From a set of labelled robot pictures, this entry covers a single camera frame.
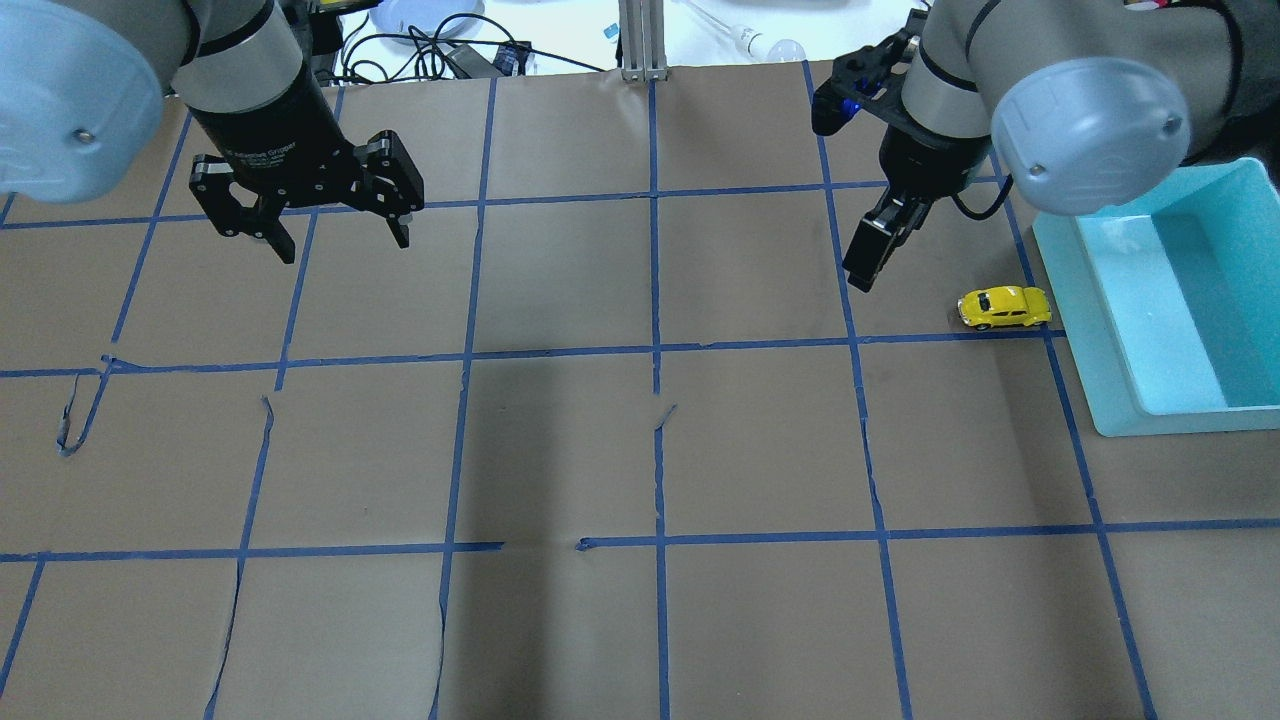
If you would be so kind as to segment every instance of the white table surface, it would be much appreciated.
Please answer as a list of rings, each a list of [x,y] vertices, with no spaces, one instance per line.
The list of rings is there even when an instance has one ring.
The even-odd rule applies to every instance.
[[[919,0],[700,0],[700,5],[727,24],[745,24],[777,38],[800,42],[809,60],[831,60],[873,45],[895,32]],[[483,13],[502,23],[517,40],[530,40],[535,50],[547,50],[600,68],[613,68],[614,40],[605,28],[618,22],[614,0],[488,0]],[[346,32],[358,26],[365,13],[343,18]],[[369,23],[356,38],[375,32]],[[503,35],[486,24],[476,24],[461,37],[502,40]],[[742,56],[714,26],[707,23],[682,0],[667,0],[666,44],[668,65],[733,65],[751,60]],[[493,47],[479,47],[486,58]],[[411,46],[390,40],[364,44],[351,61],[375,60],[394,73],[410,58]],[[361,73],[379,78],[376,68],[362,65]],[[549,58],[538,58],[531,74],[582,72],[581,68]]]

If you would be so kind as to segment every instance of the light blue plastic bin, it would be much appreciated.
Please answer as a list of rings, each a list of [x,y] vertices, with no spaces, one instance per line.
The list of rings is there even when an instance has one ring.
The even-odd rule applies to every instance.
[[[1100,433],[1280,428],[1280,195],[1262,163],[1180,168],[1034,228]]]

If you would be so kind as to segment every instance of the grid square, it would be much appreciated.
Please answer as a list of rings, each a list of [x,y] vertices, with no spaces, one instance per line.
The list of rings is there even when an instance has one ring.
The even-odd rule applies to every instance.
[[[453,559],[440,717],[658,717],[652,548]]]
[[[530,133],[554,127],[573,129]],[[499,79],[489,163],[489,197],[643,192],[648,88],[618,73]]]
[[[667,550],[673,717],[899,717],[876,543]]]
[[[0,379],[0,553],[49,550],[58,507],[68,488],[70,464],[58,456],[54,439],[72,378]],[[81,380],[81,397],[92,397],[96,378]],[[72,415],[74,432],[84,407]],[[0,633],[0,643],[4,642]]]
[[[440,564],[250,560],[214,716],[425,717],[440,662]]]
[[[888,527],[1092,520],[1043,342],[868,345],[861,356]]]
[[[394,129],[422,173],[429,202],[475,200],[488,109],[486,82],[348,87],[340,124],[356,145]]]
[[[0,369],[95,368],[142,247],[145,224],[0,236]]]
[[[1140,717],[1092,536],[895,541],[915,717]]]
[[[410,247],[369,213],[320,215],[289,357],[462,352],[476,213],[424,210]]]
[[[443,542],[458,363],[300,368],[275,427],[253,546]]]
[[[18,616],[22,615],[22,606],[27,601],[27,588],[31,587],[31,574],[35,569],[35,562],[0,565],[0,647],[5,652],[9,651],[9,641],[18,625]]]
[[[649,202],[488,209],[477,351],[653,342]]]
[[[173,160],[173,151],[182,136],[182,123],[186,119],[186,105],[175,99],[166,100],[155,136],[138,151],[114,190],[96,200],[74,204],[37,202],[19,195],[13,201],[5,224],[150,218],[155,213],[156,200],[164,187],[164,178],[169,173],[169,163]],[[182,163],[174,172],[173,184],[186,184],[180,165]]]
[[[1280,516],[1280,430],[1102,437],[1068,341],[1055,347],[1108,523]]]
[[[200,717],[234,589],[233,560],[46,565],[5,720]]]
[[[271,373],[113,377],[88,441],[69,460],[52,547],[238,546],[262,443],[261,396],[271,379]]]
[[[881,192],[836,192],[841,254]],[[872,292],[850,288],[849,300],[860,336],[972,332],[956,315],[956,300],[972,290],[1002,284],[1025,284],[1005,215],[979,223],[951,202],[936,202],[924,227],[893,251]]]
[[[847,347],[672,352],[671,534],[874,525]]]
[[[1266,717],[1280,706],[1280,530],[1111,536],[1161,717]]]
[[[653,534],[650,356],[471,368],[458,541]]]
[[[284,218],[301,255],[308,218]],[[156,225],[118,355],[140,365],[274,363],[298,265],[204,220]]]
[[[663,190],[822,182],[797,63],[680,68],[657,94]]]
[[[813,82],[818,87],[827,81],[831,65],[813,65]],[[826,137],[827,165],[832,182],[883,183],[884,170],[879,167],[879,146],[884,140],[884,120],[870,113],[859,113],[836,135]]]
[[[663,342],[844,337],[822,192],[660,201]]]

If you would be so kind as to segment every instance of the metal extrusion post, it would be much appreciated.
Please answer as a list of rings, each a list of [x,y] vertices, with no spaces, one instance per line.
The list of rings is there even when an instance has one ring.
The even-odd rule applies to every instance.
[[[663,0],[618,0],[622,78],[627,82],[667,79],[662,5]]]

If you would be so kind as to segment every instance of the blue painter's tape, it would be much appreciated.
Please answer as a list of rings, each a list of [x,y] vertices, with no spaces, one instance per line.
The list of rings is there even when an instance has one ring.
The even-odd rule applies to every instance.
[[[653,352],[648,345],[617,345],[604,347],[556,347],[548,350],[494,350],[476,352],[476,360],[527,360],[531,357],[573,357],[579,355],[643,355]]]
[[[76,388],[79,386],[79,375],[72,383],[70,397],[67,398],[67,405],[63,407],[63,416],[58,423],[58,436],[54,438],[54,446],[58,448],[58,455],[63,457],[70,457],[76,454],[88,439],[90,430],[93,429],[93,420],[97,418],[99,405],[102,402],[102,395],[106,392],[106,384],[111,379],[111,359],[104,355],[102,360],[106,363],[106,369],[101,373],[95,373],[97,375],[97,392],[93,393],[93,402],[88,407],[88,415],[84,418],[84,427],[81,428],[79,436],[72,445],[67,443],[68,434],[70,432],[70,413],[72,405],[76,402]]]
[[[827,347],[849,345],[844,337],[813,337],[796,340],[740,340],[721,342],[677,342],[662,346],[663,352],[700,352],[714,350],[777,350],[782,347]]]
[[[708,187],[657,191],[660,197],[705,197],[713,195],[768,195],[774,192],[813,192],[822,190],[818,183],[764,184],[755,187]]]
[[[658,85],[649,82],[649,324],[653,334],[653,393],[662,393],[662,258],[658,224]]]
[[[343,365],[399,365],[411,363],[457,363],[462,360],[462,352],[442,352],[439,355],[385,355],[370,357],[311,357],[306,360],[289,360],[289,368],[328,368]]]
[[[4,208],[0,208],[0,228],[4,228],[4,222],[9,219],[9,210],[13,209],[13,201],[18,197],[17,193],[10,192],[4,200]]]
[[[49,368],[45,370],[0,370],[0,378],[63,378],[72,375],[96,375],[96,368]]]
[[[435,200],[424,204],[428,210],[435,210],[440,208],[475,208],[475,200]]]
[[[996,174],[998,176],[1002,170],[1000,167],[1000,159],[995,152],[991,155],[991,161],[996,168]],[[1014,233],[1014,247],[1018,250],[1018,260],[1023,266],[1023,277],[1028,283],[1034,282],[1034,273],[1032,272],[1030,259],[1027,254],[1027,246],[1023,242],[1021,229],[1018,227],[1018,217],[1014,213],[1014,205],[1011,200],[1005,200],[1005,219],[1009,222],[1009,229]],[[1093,492],[1093,477],[1089,473],[1089,464],[1084,456],[1084,443],[1080,441],[1079,427],[1075,421],[1075,413],[1071,409],[1071,398],[1066,392],[1066,383],[1062,379],[1062,368],[1059,364],[1057,350],[1053,347],[1053,338],[1051,334],[1042,333],[1042,340],[1044,342],[1044,352],[1048,355],[1050,369],[1053,373],[1053,384],[1057,388],[1057,398],[1062,405],[1062,418],[1066,421],[1068,433],[1071,436],[1071,448],[1075,454],[1075,464],[1080,473],[1080,484],[1084,489],[1084,497],[1089,505],[1089,515],[1093,519],[1093,529],[1098,538],[1098,550],[1102,553],[1102,565],[1107,571],[1107,583],[1111,587],[1111,598],[1116,606],[1116,619],[1120,623],[1120,633],[1124,637],[1125,651],[1129,655],[1129,665],[1133,670],[1134,683],[1138,687],[1138,697],[1142,701],[1143,716],[1147,719],[1156,717],[1156,703],[1151,697],[1151,687],[1147,683],[1147,671],[1142,664],[1142,656],[1138,651],[1138,641],[1134,637],[1133,625],[1129,621],[1129,607],[1124,598],[1124,589],[1120,587],[1120,573],[1116,569],[1115,557],[1111,553],[1111,541],[1107,539],[1107,527],[1102,519],[1102,509],[1098,506],[1098,500]]]
[[[307,265],[311,263],[311,245],[316,237],[317,213],[311,213],[307,222],[307,240],[302,246],[302,259],[298,260],[298,277],[293,281],[293,300],[289,301],[289,319],[284,323],[284,341],[280,343],[280,361],[275,370],[275,392],[284,389],[284,374],[289,369],[289,346],[293,343],[293,327],[298,322],[298,305],[302,304],[302,283],[307,279]]]
[[[27,628],[27,619],[31,618],[31,605],[36,601],[36,591],[40,588],[40,577],[45,573],[45,564],[36,561],[36,568],[31,571],[31,582],[27,583],[27,594],[22,601],[22,610],[18,612],[18,624],[14,625],[13,637],[9,639],[9,648],[4,655],[4,665],[0,665],[0,697],[4,697],[4,688],[9,684],[9,671],[13,670],[13,659],[18,655],[18,644],[22,642],[22,633]]]
[[[1092,534],[1093,525],[1010,525],[1006,528],[929,528],[919,530],[887,530],[888,538],[904,539],[955,539],[955,538],[1010,538],[1038,536]]]
[[[41,220],[38,223],[9,223],[6,231],[27,231],[45,228],[91,228],[97,225],[142,225],[151,218],[104,218],[96,220]]]
[[[667,492],[666,466],[663,462],[663,437],[666,434],[667,420],[676,411],[672,405],[667,414],[653,429],[653,460],[654,460],[654,520],[655,555],[658,560],[657,585],[658,585],[658,715],[663,720],[671,720],[671,651],[669,635],[667,632]]]
[[[809,67],[809,61],[801,61],[801,68],[804,69],[804,82],[809,97],[813,97],[814,85],[813,85],[813,72]],[[905,720],[911,720],[911,692],[906,676],[906,659],[902,650],[902,630],[899,621],[897,614],[897,591],[893,587],[893,569],[890,557],[888,537],[884,525],[884,511],[881,507],[879,493],[876,489],[876,470],[872,462],[870,442],[867,436],[867,397],[864,392],[858,392],[863,388],[863,369],[861,357],[858,350],[858,329],[854,324],[852,306],[849,302],[849,286],[845,283],[845,273],[841,266],[842,254],[840,251],[840,220],[836,214],[836,196],[833,184],[831,182],[831,159],[827,155],[827,142],[822,136],[818,138],[818,159],[822,164],[822,183],[827,199],[827,223],[831,231],[831,250],[836,260],[836,282],[840,286],[840,302],[841,310],[845,315],[845,329],[849,333],[849,359],[852,368],[852,380],[855,388],[855,396],[858,401],[858,416],[859,416],[859,433],[861,436],[863,443],[863,457],[867,464],[867,483],[872,497],[872,515],[876,520],[876,530],[881,533],[879,543],[879,559],[881,559],[881,579],[884,584],[884,607],[888,616],[888,632],[890,643],[893,648],[893,670],[897,676],[897,693],[899,702],[902,710],[902,717]]]
[[[823,141],[823,146],[826,147],[826,141]],[[888,187],[888,181],[846,181],[831,183],[832,190],[859,190],[864,187],[884,188]]]
[[[582,538],[575,550],[586,552],[598,547],[653,547],[658,543],[654,536],[628,536],[621,538]]]
[[[234,560],[250,557],[349,557],[366,555],[431,555],[442,552],[498,552],[502,542],[344,544],[321,547],[212,547],[195,550],[108,550],[91,552],[32,552],[0,555],[0,562],[118,562],[131,560]]]
[[[877,530],[805,530],[797,533],[712,533],[671,536],[667,544],[772,544],[792,542],[863,542],[877,541]]]
[[[156,218],[157,223],[193,223],[200,220],[207,220],[209,218],[204,214],[188,214],[188,215],[160,215]]]
[[[452,547],[458,527],[458,496],[462,486],[462,445],[466,441],[467,402],[471,395],[471,363],[475,354],[476,307],[480,301],[480,263],[484,259],[485,204],[489,197],[489,160],[493,154],[493,117],[498,104],[498,81],[489,81],[489,104],[484,120],[484,150],[480,156],[480,196],[476,202],[476,240],[471,251],[471,292],[467,300],[467,334],[462,359],[462,389],[458,392],[458,416],[453,436],[453,469],[449,475],[449,506],[444,527],[444,539]],[[440,642],[449,618],[449,588],[453,580],[453,552],[445,550],[440,565]],[[440,715],[440,683],[444,673],[444,652],[440,652],[440,667],[436,675],[435,697],[431,698],[429,720]]]
[[[1146,523],[1107,523],[1108,533],[1170,533],[1187,530],[1263,530],[1280,528],[1280,518],[1238,518],[1230,520],[1153,520]]]
[[[262,396],[262,406],[266,409],[266,423],[262,425],[262,443],[257,448],[257,464],[253,466],[253,482],[250,486],[248,506],[244,509],[244,524],[241,528],[241,550],[248,550],[248,539],[253,533],[253,519],[257,516],[257,498],[262,491],[262,475],[266,473],[266,456],[271,450],[271,428],[275,427],[275,410],[265,395]]]
[[[136,365],[119,357],[111,359],[114,375],[156,375],[165,373],[251,373],[274,370],[276,363],[232,363],[227,365]]]
[[[986,342],[998,340],[1042,340],[1044,333],[1039,329],[1027,331],[995,331],[995,332],[964,332],[964,333],[916,333],[916,334],[882,334],[858,336],[859,345],[887,345],[893,342]]]
[[[549,195],[545,197],[495,197],[485,200],[486,205],[549,205],[557,202],[600,202],[609,200],[640,200],[649,197],[648,192],[602,192],[596,195]]]
[[[129,287],[124,291],[124,301],[120,302],[120,313],[115,318],[115,328],[111,331],[113,345],[120,341],[120,333],[124,331],[124,320],[129,314],[129,306],[133,304],[133,293],[138,288],[138,279],[142,277],[142,265],[147,260],[147,251],[156,233],[156,219],[160,217],[160,209],[164,208],[165,197],[169,196],[169,186],[173,183],[173,176],[178,169],[178,160],[182,158],[182,147],[187,142],[187,131],[189,129],[191,113],[187,113],[187,117],[182,120],[182,132],[178,133],[178,142],[174,145],[173,155],[169,158],[169,169],[165,172],[164,183],[160,186],[160,196],[156,197],[155,208],[147,219],[147,234],[142,238],[142,247],[138,249],[138,259],[133,264],[133,274],[129,277]]]
[[[253,547],[246,557],[348,557],[369,555],[434,555],[452,552],[498,552],[500,542],[421,542],[406,544],[352,544],[334,547]]]

